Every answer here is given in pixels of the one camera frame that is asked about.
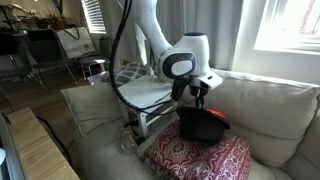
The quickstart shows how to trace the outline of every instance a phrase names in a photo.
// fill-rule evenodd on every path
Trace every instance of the cable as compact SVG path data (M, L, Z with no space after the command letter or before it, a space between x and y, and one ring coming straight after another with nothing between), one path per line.
M63 151L65 152L66 156L67 156L67 160L70 164L70 166L72 167L72 159L71 159L71 156L68 152L68 149L63 145L63 143L60 141L60 139L58 138L58 136L56 135L56 133L53 131L51 125L48 123L48 121L46 121L45 119L39 117L39 116L36 116L37 119L39 119L40 121L42 121L43 123L45 123L47 125L47 127L49 128L53 138L58 142L58 144L61 146L61 148L63 149Z
M119 24L119 27L118 27L118 31L117 31L117 34L116 34L116 38L115 40L113 41L113 45L112 45L112 50L111 50L111 56L110 56L110 80L111 80L111 85L112 85L112 88L114 89L114 92L115 94L119 97L119 99L124 103L126 104L127 106L129 106L130 108L136 110L136 111L139 111L139 112L143 112L143 113L146 113L146 114L149 114L149 115L156 115L156 116L159 116L159 115L166 115L166 114L171 114L173 112L176 112L178 109L180 109L181 107L179 108L176 108L175 110L173 111L169 111L167 113L161 113L161 114L157 114L157 113L150 113L150 112L147 112L145 111L146 109L150 109L150 108L153 108L153 107L156 107L156 106L159 106L161 104L164 104L164 103L168 103L168 102L162 102L162 103L158 103L156 105L152 105L152 106L149 106L149 107L146 107L146 108L140 108L140 107L137 107L135 106L134 104L130 103L128 100L126 100L121 92L119 91L117 85L116 85L116 80L115 80L115 76L114 76L114 60L115 60L115 56L116 56L116 53L117 53L117 49L118 49L118 46L119 46L119 43L120 43L120 40L121 40L121 36L122 36L122 33L124 31L124 28L126 26L126 22L127 22L127 19L129 17L129 14L130 14L130 11L131 11L131 7L132 7L132 1L133 0L129 0L129 4L128 4L128 0L125 0L125 5L124 5L124 9L123 9L123 13L122 13L122 18L121 18L121 22Z

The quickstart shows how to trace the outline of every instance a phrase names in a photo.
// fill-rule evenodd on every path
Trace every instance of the couch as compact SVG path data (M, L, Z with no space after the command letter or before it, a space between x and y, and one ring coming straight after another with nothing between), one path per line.
M205 96L205 107L229 118L231 129L225 133L250 143L249 179L320 179L320 87L213 71L224 81ZM176 114L162 117L137 153L125 155L117 135L124 122L111 85L100 83L62 92L79 127L75 141L86 179L158 179L141 157ZM186 89L182 101L192 98Z

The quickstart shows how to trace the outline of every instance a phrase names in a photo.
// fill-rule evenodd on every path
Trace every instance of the black bag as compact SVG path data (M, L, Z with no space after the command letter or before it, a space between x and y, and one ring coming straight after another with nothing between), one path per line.
M183 107L180 117L180 136L189 140L219 142L230 124L225 115L209 109Z

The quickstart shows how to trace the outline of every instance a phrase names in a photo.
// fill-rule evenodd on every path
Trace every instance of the chair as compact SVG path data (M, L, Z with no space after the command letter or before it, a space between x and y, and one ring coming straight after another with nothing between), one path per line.
M84 79L87 79L85 70L84 70L85 68L89 70L90 76L92 76L92 71L90 66L100 64L102 71L105 71L104 63L106 62L106 60L109 61L109 57L110 57L110 41L111 39L109 37L102 36L99 39L100 56L85 57L79 60Z
M15 39L12 35L10 34L0 34L0 39L6 39L6 41L1 41L4 42L3 44L10 44L9 46L7 46L8 48L6 49L5 46L0 46L0 55L10 55L10 54L15 54L13 53L14 50L16 51L16 53L19 54L20 60L22 62L22 67L15 67L15 69L10 69L10 70L3 70L0 71L0 79L3 78L14 78L14 77L29 77L29 78L35 78L31 72L32 72L32 66L29 62L29 59L27 58L27 52L26 52L26 48L19 44L17 45L15 43ZM0 91L1 94L3 95L4 99L6 100L6 102L8 103L10 109L13 111L13 108L8 100L8 97L5 95L4 90L2 89L2 87L0 86Z
M38 75L43 84L45 84L45 82L41 73L41 69L50 67L57 68L60 65L64 65L68 69L75 83L78 83L67 64L68 60L63 58L62 52L58 46L57 41L34 41L29 44L29 50L32 58L37 62L37 64L33 65L33 68L38 70Z

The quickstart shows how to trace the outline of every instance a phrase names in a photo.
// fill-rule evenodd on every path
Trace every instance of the window blind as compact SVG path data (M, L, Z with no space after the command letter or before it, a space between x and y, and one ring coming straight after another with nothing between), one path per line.
M90 33L106 34L99 0L81 0Z

